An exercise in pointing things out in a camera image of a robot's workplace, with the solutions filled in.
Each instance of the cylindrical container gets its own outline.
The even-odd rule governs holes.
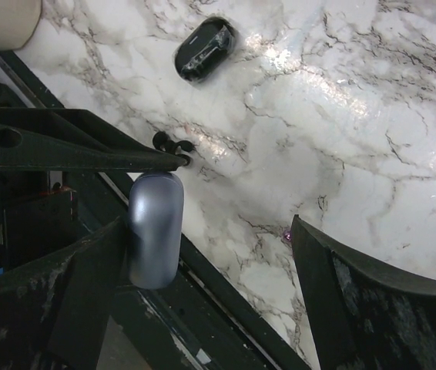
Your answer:
[[[0,50],[21,48],[39,22],[42,0],[0,0]]]
[[[164,288],[179,266],[184,190],[171,173],[138,177],[129,195],[129,279],[138,288]]]

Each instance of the gray floor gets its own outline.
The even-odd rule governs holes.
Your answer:
[[[97,370],[151,370],[122,328],[110,318],[98,360]]]

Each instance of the small pink object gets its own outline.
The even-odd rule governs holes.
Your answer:
[[[286,229],[283,232],[283,239],[286,241],[292,241],[292,234],[291,234],[291,230],[290,229]]]

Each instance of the beige container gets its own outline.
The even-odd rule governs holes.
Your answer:
[[[0,0],[0,50],[21,48],[40,19],[42,0]]]

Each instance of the marble countertop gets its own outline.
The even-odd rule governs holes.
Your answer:
[[[191,86],[173,54],[210,15],[240,42]],[[67,107],[197,144],[184,234],[312,368],[294,214],[436,279],[436,0],[47,0],[18,55]]]

